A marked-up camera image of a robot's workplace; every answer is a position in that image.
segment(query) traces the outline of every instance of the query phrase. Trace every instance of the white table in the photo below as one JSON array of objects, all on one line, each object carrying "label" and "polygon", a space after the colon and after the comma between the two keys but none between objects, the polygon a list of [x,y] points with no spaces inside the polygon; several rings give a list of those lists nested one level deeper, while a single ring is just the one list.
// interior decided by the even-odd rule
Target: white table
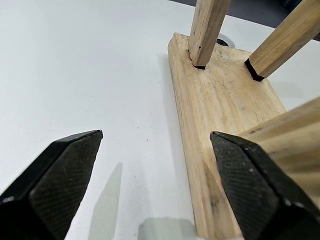
[{"label": "white table", "polygon": [[[102,129],[67,240],[196,240],[167,45],[194,8],[167,0],[0,0],[0,192],[59,138]],[[227,16],[254,51],[272,28]],[[269,79],[287,109],[319,95],[320,43]]]}]

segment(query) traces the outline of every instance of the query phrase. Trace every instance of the wooden leg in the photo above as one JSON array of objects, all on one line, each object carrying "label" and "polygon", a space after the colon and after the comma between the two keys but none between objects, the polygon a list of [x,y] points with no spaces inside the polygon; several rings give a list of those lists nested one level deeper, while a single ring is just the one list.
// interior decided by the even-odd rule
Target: wooden leg
[{"label": "wooden leg", "polygon": [[204,68],[214,50],[230,0],[197,0],[188,51],[192,64]]},{"label": "wooden leg", "polygon": [[240,137],[259,144],[312,199],[320,197],[320,97]]},{"label": "wooden leg", "polygon": [[261,81],[320,32],[320,0],[303,0],[245,62]]}]

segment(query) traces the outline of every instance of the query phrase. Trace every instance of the light wood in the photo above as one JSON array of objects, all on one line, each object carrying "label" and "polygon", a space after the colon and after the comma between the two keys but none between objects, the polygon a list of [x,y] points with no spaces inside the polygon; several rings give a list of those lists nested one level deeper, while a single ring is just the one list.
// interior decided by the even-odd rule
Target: light wood
[{"label": "light wood", "polygon": [[281,114],[270,121],[257,125],[240,134],[240,137],[252,142],[279,136],[306,125],[320,121],[320,97]]},{"label": "light wood", "polygon": [[240,137],[259,144],[287,173],[320,171],[320,97]]},{"label": "light wood", "polygon": [[267,78],[319,32],[320,0],[303,0],[251,54],[251,66]]},{"label": "light wood", "polygon": [[216,45],[205,70],[193,66],[189,37],[175,33],[169,64],[197,233],[231,239],[241,231],[221,185],[210,132],[237,135],[285,111],[269,81],[252,81],[250,53]]},{"label": "light wood", "polygon": [[197,0],[188,50],[192,63],[205,67],[211,58],[230,0]]},{"label": "light wood", "polygon": [[312,199],[320,197],[320,171],[308,173],[289,173],[292,178]]},{"label": "light wood", "polygon": [[320,121],[256,143],[287,173],[320,171]]}]

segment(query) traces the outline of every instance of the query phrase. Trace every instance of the wooden board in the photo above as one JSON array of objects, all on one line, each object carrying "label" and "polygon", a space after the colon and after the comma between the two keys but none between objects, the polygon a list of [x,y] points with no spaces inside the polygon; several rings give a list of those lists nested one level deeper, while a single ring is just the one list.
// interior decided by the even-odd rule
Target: wooden board
[{"label": "wooden board", "polygon": [[230,0],[197,0],[188,49],[192,64],[205,67],[210,61]]},{"label": "wooden board", "polygon": [[267,79],[252,80],[244,65],[250,53],[216,44],[206,68],[193,66],[189,37],[175,33],[169,64],[197,233],[231,239],[241,231],[221,185],[210,132],[245,130],[285,111]]},{"label": "wooden board", "polygon": [[267,78],[320,32],[320,0],[303,0],[249,57]]}]

